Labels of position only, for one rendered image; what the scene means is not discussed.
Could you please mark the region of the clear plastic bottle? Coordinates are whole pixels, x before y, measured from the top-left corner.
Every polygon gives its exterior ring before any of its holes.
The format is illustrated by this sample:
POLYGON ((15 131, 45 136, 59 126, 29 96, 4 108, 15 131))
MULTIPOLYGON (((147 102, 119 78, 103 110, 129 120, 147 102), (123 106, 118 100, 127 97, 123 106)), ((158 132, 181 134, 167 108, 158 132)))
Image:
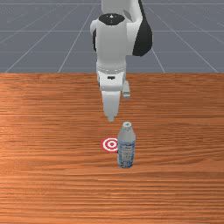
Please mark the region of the clear plastic bottle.
POLYGON ((124 122, 117 136, 117 164, 121 168, 133 166, 136 140, 131 122, 124 122))

